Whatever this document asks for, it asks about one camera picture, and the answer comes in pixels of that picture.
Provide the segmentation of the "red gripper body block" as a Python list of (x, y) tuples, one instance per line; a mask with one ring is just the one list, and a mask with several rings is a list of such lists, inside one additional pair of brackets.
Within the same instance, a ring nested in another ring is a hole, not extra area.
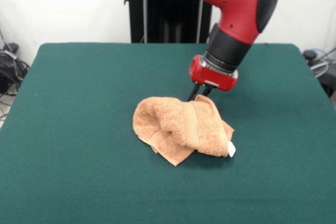
[(189, 75), (194, 82), (207, 84), (222, 91), (231, 90), (238, 81), (237, 70), (233, 73), (222, 72), (207, 63), (201, 55), (196, 55), (191, 61)]

